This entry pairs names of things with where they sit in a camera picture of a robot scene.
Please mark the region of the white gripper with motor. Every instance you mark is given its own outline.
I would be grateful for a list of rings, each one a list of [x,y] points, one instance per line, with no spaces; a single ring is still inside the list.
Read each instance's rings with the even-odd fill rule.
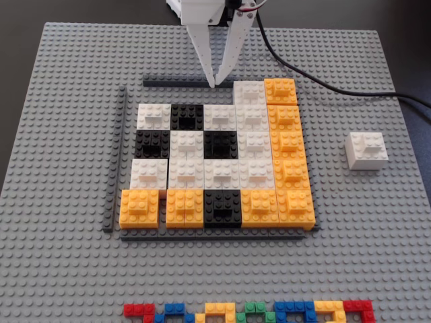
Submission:
[[[224,0],[182,0],[180,20],[187,26],[187,32],[199,57],[206,80],[211,88],[221,84],[236,65],[248,32],[255,20],[255,11],[237,11],[230,24],[222,63],[214,78],[211,64],[209,27],[220,23],[225,10],[236,9],[236,1]]]

